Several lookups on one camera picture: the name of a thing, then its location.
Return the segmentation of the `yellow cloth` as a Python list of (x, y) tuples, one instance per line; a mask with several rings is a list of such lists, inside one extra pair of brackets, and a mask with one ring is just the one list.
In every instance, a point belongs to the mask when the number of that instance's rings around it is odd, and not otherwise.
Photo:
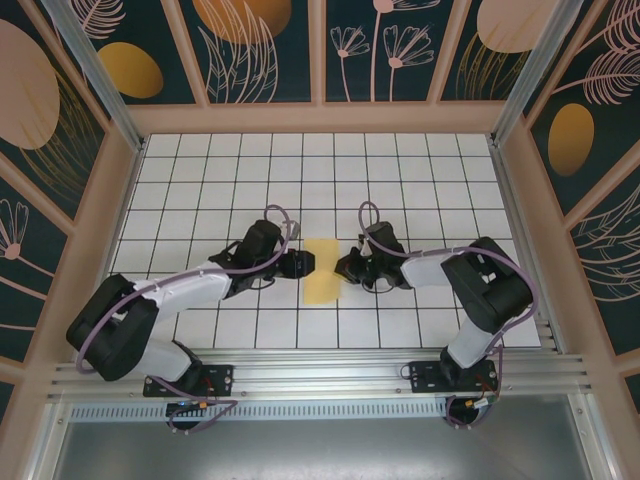
[(315, 257), (315, 267), (303, 281), (303, 303), (324, 305), (340, 297), (341, 278), (335, 273), (340, 258), (336, 239), (305, 239), (304, 248)]

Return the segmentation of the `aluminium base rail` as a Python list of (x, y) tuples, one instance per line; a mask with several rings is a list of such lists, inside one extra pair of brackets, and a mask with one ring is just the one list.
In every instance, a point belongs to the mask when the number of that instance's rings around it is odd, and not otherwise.
[[(199, 349), (206, 364), (234, 368), (232, 396), (241, 400), (377, 399), (407, 397), (405, 366), (436, 360), (436, 349)], [(74, 364), (56, 365), (46, 397), (61, 402), (140, 401), (144, 377), (133, 372), (116, 382), (83, 375)], [(581, 356), (549, 349), (508, 349), (502, 393), (574, 394), (592, 382)]]

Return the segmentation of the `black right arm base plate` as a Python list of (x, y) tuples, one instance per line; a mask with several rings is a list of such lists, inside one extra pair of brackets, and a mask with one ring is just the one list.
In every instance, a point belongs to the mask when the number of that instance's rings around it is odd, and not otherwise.
[(446, 370), (440, 361), (408, 364), (413, 393), (480, 393), (483, 387), (498, 389), (498, 372), (492, 360), (484, 359), (469, 369)]

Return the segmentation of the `aluminium corner post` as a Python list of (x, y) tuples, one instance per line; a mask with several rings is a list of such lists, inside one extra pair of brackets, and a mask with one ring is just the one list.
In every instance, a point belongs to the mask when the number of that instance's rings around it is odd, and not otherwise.
[(41, 1), (128, 145), (135, 153), (139, 153), (143, 145), (143, 137), (99, 59), (97, 51), (77, 21), (72, 7), (66, 0)]
[(497, 149), (504, 143), (520, 119), (526, 104), (574, 24), (582, 4), (583, 0), (557, 0), (491, 131), (492, 148)]

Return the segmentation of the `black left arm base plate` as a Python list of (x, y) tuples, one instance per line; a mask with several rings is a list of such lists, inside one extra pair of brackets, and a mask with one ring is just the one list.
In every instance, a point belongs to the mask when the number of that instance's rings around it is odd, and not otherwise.
[(177, 381), (147, 376), (142, 395), (145, 398), (184, 397), (219, 398), (229, 397), (233, 387), (232, 365), (201, 365), (190, 367)]

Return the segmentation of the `grey metal bottom panel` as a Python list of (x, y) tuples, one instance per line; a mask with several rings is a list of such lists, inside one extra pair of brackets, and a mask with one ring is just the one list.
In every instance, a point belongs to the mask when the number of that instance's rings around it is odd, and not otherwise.
[(570, 430), (455, 431), (437, 419), (74, 424), (54, 480), (592, 480)]

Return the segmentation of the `aluminium side rail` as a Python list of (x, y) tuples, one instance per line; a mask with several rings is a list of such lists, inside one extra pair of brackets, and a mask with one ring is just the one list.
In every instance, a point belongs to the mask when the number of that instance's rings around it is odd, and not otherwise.
[(509, 347), (525, 348), (524, 337), (533, 335), (538, 340), (538, 348), (541, 351), (561, 353), (563, 341), (556, 333), (555, 312), (550, 305), (545, 279), (540, 269), (541, 264), (526, 222), (523, 203), (516, 192), (515, 183), (501, 150), (491, 145), (490, 155), (511, 228), (518, 264), (533, 280), (538, 293), (536, 313), (519, 326), (510, 329), (504, 339)]

